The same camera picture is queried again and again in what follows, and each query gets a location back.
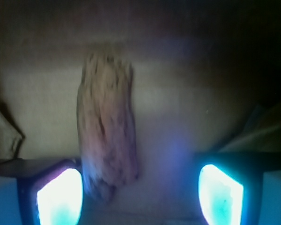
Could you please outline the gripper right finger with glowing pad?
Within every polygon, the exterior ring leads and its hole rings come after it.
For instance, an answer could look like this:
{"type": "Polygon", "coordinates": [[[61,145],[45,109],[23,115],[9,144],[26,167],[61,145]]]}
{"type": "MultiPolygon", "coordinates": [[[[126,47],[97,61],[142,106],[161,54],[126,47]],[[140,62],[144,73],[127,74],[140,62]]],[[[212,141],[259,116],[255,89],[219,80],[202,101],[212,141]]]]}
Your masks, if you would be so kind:
{"type": "Polygon", "coordinates": [[[208,225],[281,225],[281,152],[205,153],[195,162],[208,225]]]}

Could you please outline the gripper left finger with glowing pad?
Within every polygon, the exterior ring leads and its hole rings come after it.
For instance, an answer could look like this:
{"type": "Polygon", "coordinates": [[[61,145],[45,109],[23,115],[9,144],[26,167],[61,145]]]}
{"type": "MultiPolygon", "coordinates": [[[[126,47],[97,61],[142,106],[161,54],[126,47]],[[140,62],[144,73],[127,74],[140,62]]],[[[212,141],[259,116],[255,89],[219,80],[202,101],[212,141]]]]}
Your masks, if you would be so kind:
{"type": "Polygon", "coordinates": [[[0,225],[76,225],[82,176],[70,159],[0,159],[0,225]]]}

